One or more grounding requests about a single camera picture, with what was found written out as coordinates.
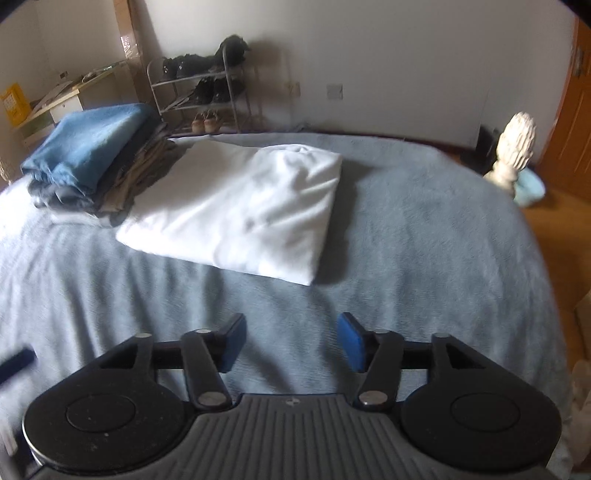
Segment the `ribbed gray panel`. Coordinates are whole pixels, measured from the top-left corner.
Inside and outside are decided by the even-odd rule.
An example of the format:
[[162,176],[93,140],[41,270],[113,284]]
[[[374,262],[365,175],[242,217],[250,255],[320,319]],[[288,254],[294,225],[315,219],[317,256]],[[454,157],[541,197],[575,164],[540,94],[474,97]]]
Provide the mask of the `ribbed gray panel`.
[[[43,469],[33,480],[69,480]],[[102,480],[483,480],[419,452],[387,416],[341,395],[244,395],[231,411],[197,418],[167,456]],[[543,468],[507,475],[551,480]]]

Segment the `gray blanket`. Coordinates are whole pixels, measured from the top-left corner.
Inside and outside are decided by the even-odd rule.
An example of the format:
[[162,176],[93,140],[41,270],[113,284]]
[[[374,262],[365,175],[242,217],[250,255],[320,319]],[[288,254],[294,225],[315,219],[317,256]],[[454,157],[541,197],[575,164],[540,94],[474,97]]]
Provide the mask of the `gray blanket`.
[[[434,148],[401,141],[217,139],[343,154],[314,285],[134,251],[113,230],[53,225],[17,183],[0,196],[0,358],[29,344],[39,361],[0,391],[1,415],[17,424],[37,394],[137,332],[178,339],[190,329],[215,329],[233,312],[244,312],[249,328],[225,375],[233,393],[351,393],[360,379],[336,343],[343,311],[409,340],[450,332],[568,411],[564,339],[548,275],[506,194]],[[174,373],[164,381],[183,389]],[[424,374],[406,375],[401,396],[422,382]]]

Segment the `blue folded cloth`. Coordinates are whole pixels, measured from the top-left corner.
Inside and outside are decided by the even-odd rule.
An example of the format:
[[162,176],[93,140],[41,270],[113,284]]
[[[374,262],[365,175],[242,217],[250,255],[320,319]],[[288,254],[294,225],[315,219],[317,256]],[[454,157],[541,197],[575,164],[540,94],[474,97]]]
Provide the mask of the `blue folded cloth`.
[[21,170],[35,180],[92,194],[117,154],[151,115],[154,110],[143,103],[71,113],[21,164]]

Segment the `wooden door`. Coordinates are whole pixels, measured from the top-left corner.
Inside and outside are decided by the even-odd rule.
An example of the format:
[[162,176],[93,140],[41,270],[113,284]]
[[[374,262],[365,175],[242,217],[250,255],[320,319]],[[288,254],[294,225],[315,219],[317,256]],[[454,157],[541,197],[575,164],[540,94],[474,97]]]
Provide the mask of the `wooden door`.
[[580,20],[558,121],[537,171],[549,185],[591,201],[591,29]]

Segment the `electrical socket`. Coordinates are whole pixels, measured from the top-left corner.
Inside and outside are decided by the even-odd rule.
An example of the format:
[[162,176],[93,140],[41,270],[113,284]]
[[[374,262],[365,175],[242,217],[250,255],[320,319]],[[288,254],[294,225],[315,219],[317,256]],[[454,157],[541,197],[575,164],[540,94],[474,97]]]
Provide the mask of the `electrical socket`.
[[328,83],[326,85],[326,97],[328,100],[342,100],[343,99],[343,84],[342,83]]
[[301,96],[300,82],[286,82],[285,88],[290,97],[299,98]]

